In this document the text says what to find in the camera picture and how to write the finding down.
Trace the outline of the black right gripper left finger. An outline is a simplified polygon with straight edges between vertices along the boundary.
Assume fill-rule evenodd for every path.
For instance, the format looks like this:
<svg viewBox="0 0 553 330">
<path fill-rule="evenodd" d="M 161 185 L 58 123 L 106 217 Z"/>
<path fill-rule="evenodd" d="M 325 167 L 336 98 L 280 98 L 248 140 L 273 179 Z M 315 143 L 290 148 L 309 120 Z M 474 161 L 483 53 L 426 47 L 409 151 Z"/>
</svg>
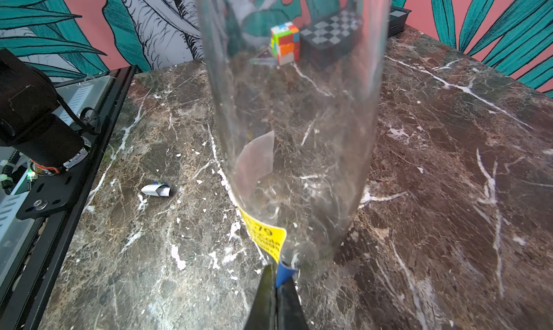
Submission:
<svg viewBox="0 0 553 330">
<path fill-rule="evenodd" d="M 267 265 L 261 274 L 256 296 L 253 300 L 244 330 L 276 329 L 276 290 L 274 286 L 274 266 Z"/>
</svg>

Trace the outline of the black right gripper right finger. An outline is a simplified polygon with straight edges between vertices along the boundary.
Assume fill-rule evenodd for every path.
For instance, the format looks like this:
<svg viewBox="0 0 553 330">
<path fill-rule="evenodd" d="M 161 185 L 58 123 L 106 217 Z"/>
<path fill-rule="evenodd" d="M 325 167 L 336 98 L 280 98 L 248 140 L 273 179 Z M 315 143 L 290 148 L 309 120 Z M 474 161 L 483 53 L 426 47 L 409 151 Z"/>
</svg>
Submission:
<svg viewBox="0 0 553 330">
<path fill-rule="evenodd" d="M 276 289 L 276 329 L 309 330 L 293 278 Z"/>
</svg>

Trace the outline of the yellow blue price label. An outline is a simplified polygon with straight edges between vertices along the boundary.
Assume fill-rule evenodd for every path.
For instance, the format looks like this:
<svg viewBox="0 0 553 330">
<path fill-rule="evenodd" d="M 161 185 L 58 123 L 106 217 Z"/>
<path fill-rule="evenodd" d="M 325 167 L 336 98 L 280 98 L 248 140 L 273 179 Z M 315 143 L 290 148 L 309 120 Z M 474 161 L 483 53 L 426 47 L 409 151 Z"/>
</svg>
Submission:
<svg viewBox="0 0 553 330">
<path fill-rule="evenodd" d="M 282 258 L 287 230 L 261 222 L 247 214 L 242 208 L 238 208 L 238 210 L 245 222 L 250 238 L 277 263 L 275 287 L 281 287 L 288 280 L 291 280 L 297 272 L 296 269 L 285 263 Z"/>
</svg>

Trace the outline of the glass bottle yellow price label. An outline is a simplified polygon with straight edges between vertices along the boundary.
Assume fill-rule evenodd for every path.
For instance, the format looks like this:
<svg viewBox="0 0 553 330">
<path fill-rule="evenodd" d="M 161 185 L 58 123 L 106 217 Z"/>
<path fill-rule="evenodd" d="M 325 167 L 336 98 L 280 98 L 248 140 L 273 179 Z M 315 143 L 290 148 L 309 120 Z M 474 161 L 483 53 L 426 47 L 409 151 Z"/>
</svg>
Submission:
<svg viewBox="0 0 553 330">
<path fill-rule="evenodd" d="M 299 31 L 341 10 L 355 44 L 252 65 L 270 30 Z M 330 265 L 370 170 L 390 0 L 197 0 L 225 173 L 238 207 L 287 230 L 282 258 L 305 276 Z"/>
</svg>

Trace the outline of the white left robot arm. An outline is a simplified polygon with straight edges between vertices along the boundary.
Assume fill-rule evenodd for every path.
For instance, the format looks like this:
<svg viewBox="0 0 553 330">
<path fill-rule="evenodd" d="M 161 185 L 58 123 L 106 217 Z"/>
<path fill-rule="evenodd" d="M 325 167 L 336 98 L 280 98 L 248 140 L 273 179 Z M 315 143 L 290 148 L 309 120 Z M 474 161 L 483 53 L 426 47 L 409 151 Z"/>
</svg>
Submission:
<svg viewBox="0 0 553 330">
<path fill-rule="evenodd" d="M 1 50 L 1 145 L 13 147 L 38 168 L 58 175 L 83 162 L 100 133 L 96 111 L 71 109 L 50 78 Z"/>
</svg>

